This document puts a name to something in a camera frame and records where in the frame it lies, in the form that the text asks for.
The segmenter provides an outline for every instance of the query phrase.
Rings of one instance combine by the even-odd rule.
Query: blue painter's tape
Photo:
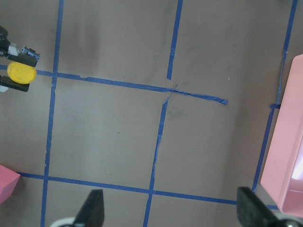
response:
[[[292,29],[293,29],[294,16],[295,16],[295,11],[297,9],[297,4],[298,4],[298,0],[293,0],[292,7],[290,10],[289,20],[288,20],[288,25],[287,25],[286,36],[285,36],[285,40],[284,40],[284,46],[283,46],[283,57],[282,57],[282,65],[281,65],[281,71],[280,71],[280,79],[279,79],[279,87],[278,87],[278,94],[277,94],[277,98],[276,98],[276,104],[279,104],[281,101],[283,71],[284,71],[284,66],[285,66],[285,62],[286,62],[286,58],[287,58],[288,46],[289,46],[290,37],[291,37]]]
[[[175,86],[175,88],[173,88],[171,90],[170,96],[162,104],[160,123],[159,123],[159,129],[158,129],[158,136],[157,136],[155,154],[154,154],[153,163],[152,163],[152,170],[151,170],[149,197],[148,197],[147,204],[146,204],[143,227],[147,227],[147,225],[148,225],[148,219],[149,219],[151,205],[152,205],[152,195],[154,194],[153,188],[154,188],[154,185],[155,185],[156,164],[157,164],[157,160],[158,160],[159,145],[161,143],[161,139],[162,139],[162,135],[163,135],[164,122],[165,122],[165,116],[166,116],[168,102],[169,102],[169,99],[171,98],[172,94],[174,93],[176,87],[177,87],[177,85]]]
[[[145,209],[143,227],[148,226],[148,220],[149,220],[149,217],[150,217],[151,205],[152,205],[152,194],[149,194],[146,209]]]
[[[57,29],[56,29],[56,41],[55,41],[55,52],[53,57],[53,78],[51,88],[51,100],[48,116],[48,129],[47,129],[47,142],[46,142],[46,155],[45,155],[45,168],[43,181],[43,193],[42,193],[42,207],[41,207],[41,219],[40,226],[45,227],[45,214],[46,214],[46,202],[47,202],[47,187],[48,187],[48,174],[50,165],[50,152],[52,145],[52,132],[53,132],[53,114],[55,108],[55,90],[57,86],[57,72],[58,72],[58,61],[59,61],[59,48],[61,39],[61,27],[63,18],[63,7],[64,0],[59,0],[58,16],[57,16]]]
[[[253,181],[253,184],[252,184],[252,191],[254,191],[254,192],[257,189],[260,174],[261,174],[261,168],[262,168],[262,163],[263,163],[263,160],[264,160],[264,155],[265,155],[265,150],[266,150],[267,141],[268,141],[268,137],[269,137],[270,127],[271,127],[271,123],[273,121],[274,110],[275,110],[274,107],[271,108],[270,114],[269,114],[268,120],[267,120],[267,125],[266,125],[266,129],[265,129],[265,133],[264,133],[261,152],[260,152],[260,155],[259,155],[259,160],[258,160],[258,165],[257,165],[256,173],[255,173],[255,178],[254,178],[254,181]]]
[[[48,129],[47,129],[47,141],[46,141],[46,155],[45,155],[45,167],[44,167],[44,176],[46,177],[43,182],[43,194],[42,194],[42,207],[41,207],[41,226],[45,226],[45,212],[46,212],[46,199],[47,199],[47,186],[48,181],[47,177],[49,174],[49,163],[50,163],[50,152],[52,145],[52,132],[53,132],[53,114],[55,108],[55,89],[57,85],[57,77],[53,76],[52,79],[52,89],[51,89],[51,101],[49,107],[49,116],[48,116]]]
[[[174,192],[162,192],[162,191],[155,191],[154,194],[169,196],[169,197],[183,198],[183,199],[190,199],[190,200],[200,200],[200,201],[207,201],[207,202],[217,202],[217,203],[237,205],[237,201],[234,201],[234,200],[224,200],[224,199],[211,198],[211,197],[205,197],[205,196],[187,195],[187,194],[180,194],[180,193],[174,193]]]
[[[7,65],[0,65],[0,70],[8,70],[8,66]]]
[[[134,84],[134,83],[129,83],[129,82],[122,82],[122,81],[101,79],[101,78],[94,78],[94,77],[82,78],[78,75],[72,75],[72,74],[67,74],[67,73],[58,73],[57,77],[66,78],[66,79],[82,80],[82,81],[88,81],[88,82],[99,83],[99,84],[108,84],[108,85],[114,85],[114,86],[119,86],[119,87],[130,87],[130,88],[143,89],[143,90],[149,90],[149,91],[165,92],[167,90],[167,88],[165,88],[165,87],[156,87],[156,86],[149,86],[149,85],[144,85],[144,84]]]
[[[179,91],[179,90],[175,90],[174,92],[185,95],[185,96],[192,96],[192,97],[196,97],[196,98],[201,98],[201,99],[206,99],[206,100],[210,100],[210,101],[215,101],[221,104],[228,104],[228,100],[227,99],[221,99],[219,97],[216,96],[208,96],[208,95],[201,95],[201,94],[194,94],[194,93],[188,93],[188,92],[184,92],[184,91]]]
[[[41,219],[40,219],[40,226],[41,227],[45,226],[47,187],[48,187],[48,180],[46,179],[46,180],[43,180]]]
[[[279,208],[275,205],[267,205],[268,208],[270,208],[271,210],[279,210]]]
[[[272,104],[270,105],[271,109],[280,109],[281,108],[281,104]]]
[[[201,98],[201,99],[205,99],[205,100],[215,101],[215,102],[218,102],[218,103],[221,103],[224,105],[226,105],[228,103],[227,99],[222,99],[222,98],[219,98],[216,96],[194,94],[194,93],[189,93],[189,92],[185,92],[185,91],[174,90],[172,88],[167,88],[167,87],[156,87],[156,86],[149,86],[149,85],[144,85],[144,84],[134,84],[134,83],[129,83],[129,82],[122,82],[122,81],[101,79],[101,78],[94,78],[94,77],[82,78],[78,75],[60,73],[60,72],[57,73],[57,77],[65,78],[65,79],[81,80],[81,81],[87,81],[87,82],[93,82],[93,83],[99,83],[99,84],[108,84],[108,85],[120,86],[120,87],[130,87],[130,88],[136,88],[136,89],[142,89],[142,90],[157,91],[157,92],[172,92],[173,91],[173,92],[181,94],[181,95],[192,96],[192,97],[197,97],[197,98]]]
[[[22,173],[22,172],[17,172],[17,173],[20,174],[21,177],[28,177],[28,178],[34,178],[34,179],[40,179],[40,180],[45,179],[44,175],[28,174],[28,173]]]
[[[64,9],[64,0],[59,0],[55,51],[54,51],[54,55],[53,55],[53,72],[58,72],[59,49],[60,49],[60,40],[61,40],[61,28],[62,28],[62,20],[63,20],[63,9]]]
[[[174,64],[174,58],[175,58],[175,52],[176,52],[176,46],[177,46],[178,30],[179,30],[180,19],[181,19],[182,5],[183,5],[183,0],[178,0],[174,31],[172,34],[171,47],[170,47],[169,66],[167,69],[167,76],[166,76],[167,79],[171,79],[171,76],[172,76],[172,68],[173,68],[173,64]]]
[[[72,183],[72,184],[100,187],[100,188],[110,188],[110,189],[129,191],[129,192],[140,192],[140,193],[146,193],[146,194],[149,193],[148,189],[114,185],[114,184],[108,184],[108,183],[97,183],[97,182],[81,181],[81,180],[74,180],[74,179],[67,179],[67,178],[60,178],[60,177],[51,177],[51,176],[48,177],[48,180],[63,182],[63,183]]]
[[[53,72],[42,71],[42,70],[37,70],[37,74],[41,75],[41,76],[47,76],[47,77],[52,77],[54,75]]]

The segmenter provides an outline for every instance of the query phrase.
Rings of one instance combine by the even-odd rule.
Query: yellow plastic lid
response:
[[[13,61],[8,66],[8,75],[19,84],[29,84],[36,78],[37,71],[34,67]]]

